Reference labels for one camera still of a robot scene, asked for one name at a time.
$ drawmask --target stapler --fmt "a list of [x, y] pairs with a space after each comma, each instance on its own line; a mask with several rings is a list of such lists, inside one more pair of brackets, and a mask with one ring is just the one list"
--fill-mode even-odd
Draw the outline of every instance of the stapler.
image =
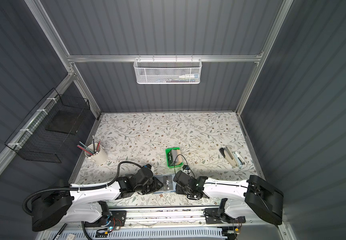
[[246, 164], [242, 156], [238, 152], [232, 152], [228, 146], [220, 148], [219, 151], [232, 167], [241, 169]]

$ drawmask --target gray wall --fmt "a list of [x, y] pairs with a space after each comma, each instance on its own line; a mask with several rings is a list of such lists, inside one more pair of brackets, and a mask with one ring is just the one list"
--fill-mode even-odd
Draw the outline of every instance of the gray wall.
[[42, 1], [72, 55], [260, 53], [280, 0]]
[[[75, 84], [70, 85], [65, 95], [81, 97]], [[31, 217], [22, 210], [22, 201], [31, 193], [45, 189], [59, 179], [68, 180], [81, 150], [75, 145], [85, 142], [94, 123], [89, 112], [75, 144], [69, 148], [67, 161], [62, 163], [26, 161], [16, 156], [0, 176], [0, 239], [34, 239]]]
[[298, 239], [346, 239], [346, 1], [295, 1], [242, 114]]
[[[42, 1], [72, 55], [256, 55], [280, 0]], [[253, 63], [204, 63], [199, 84], [140, 85], [130, 63], [76, 63], [103, 112], [233, 110]]]
[[[25, 2], [0, 1], [0, 152], [3, 143], [36, 103], [66, 76]], [[65, 94], [81, 97], [74, 84]], [[89, 114], [77, 139], [87, 139], [94, 122]], [[0, 239], [33, 239], [31, 217], [22, 200], [60, 178], [68, 179], [79, 151], [71, 148], [62, 164], [24, 161], [15, 157], [0, 176]]]
[[132, 63], [76, 63], [103, 112], [234, 110], [254, 63], [203, 63], [199, 84], [138, 84]]
[[22, 1], [0, 1], [0, 152], [29, 111], [67, 72]]

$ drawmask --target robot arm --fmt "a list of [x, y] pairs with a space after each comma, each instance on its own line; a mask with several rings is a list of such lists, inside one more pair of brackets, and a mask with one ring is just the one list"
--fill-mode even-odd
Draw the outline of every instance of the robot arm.
[[61, 190], [36, 194], [31, 201], [32, 230], [42, 231], [59, 222], [93, 223], [99, 220], [100, 225], [106, 225], [111, 213], [106, 202], [101, 201], [131, 197], [135, 192], [148, 194], [163, 186], [153, 177], [149, 164], [130, 177], [117, 177], [115, 180], [113, 183], [82, 185], [59, 181], [52, 187]]
[[268, 223], [282, 223], [284, 194], [256, 175], [251, 175], [249, 180], [224, 181], [208, 177], [195, 179], [179, 171], [173, 180], [180, 187], [177, 193], [185, 194], [188, 199], [222, 198], [218, 215], [224, 222], [257, 215]]

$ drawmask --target floral patterned surface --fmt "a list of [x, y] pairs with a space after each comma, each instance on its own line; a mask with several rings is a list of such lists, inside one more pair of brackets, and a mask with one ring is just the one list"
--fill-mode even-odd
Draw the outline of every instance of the floral patterned surface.
[[[101, 139], [107, 161], [96, 165], [85, 159], [77, 183], [107, 182], [114, 178], [120, 161], [154, 166], [155, 175], [174, 174], [167, 167], [165, 149], [180, 147], [195, 176], [221, 180], [248, 179], [257, 175], [244, 136], [234, 113], [106, 113], [95, 138]], [[229, 146], [247, 162], [243, 169], [232, 168], [218, 149]], [[120, 176], [134, 174], [137, 166], [121, 165]], [[175, 193], [134, 194], [108, 201], [109, 205], [216, 205], [220, 199], [189, 200]]]

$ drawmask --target black motor housing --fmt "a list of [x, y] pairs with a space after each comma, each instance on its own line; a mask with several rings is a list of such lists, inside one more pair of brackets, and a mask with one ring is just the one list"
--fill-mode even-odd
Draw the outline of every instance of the black motor housing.
[[281, 225], [284, 194], [259, 176], [250, 175], [245, 202], [265, 222]]
[[[65, 180], [59, 180], [51, 187], [69, 187]], [[69, 191], [48, 191], [31, 200], [31, 229], [44, 231], [56, 225], [71, 206]]]

